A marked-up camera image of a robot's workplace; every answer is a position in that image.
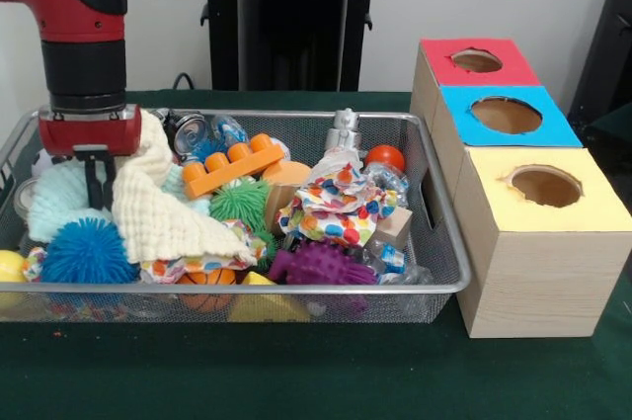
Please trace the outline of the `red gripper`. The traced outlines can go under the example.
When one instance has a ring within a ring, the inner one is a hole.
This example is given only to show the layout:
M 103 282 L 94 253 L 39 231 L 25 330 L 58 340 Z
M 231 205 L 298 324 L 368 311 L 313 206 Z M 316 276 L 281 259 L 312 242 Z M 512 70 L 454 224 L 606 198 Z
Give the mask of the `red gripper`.
M 121 111 L 105 114 L 62 114 L 42 107 L 38 112 L 39 136 L 50 155 L 73 155 L 76 150 L 107 149 L 114 156 L 136 152 L 141 134 L 142 115 L 137 105 L 126 105 Z M 113 185 L 117 175 L 113 157 L 104 160 L 106 181 L 103 186 L 96 174 L 96 161 L 85 161 L 88 202 L 91 208 L 112 209 Z

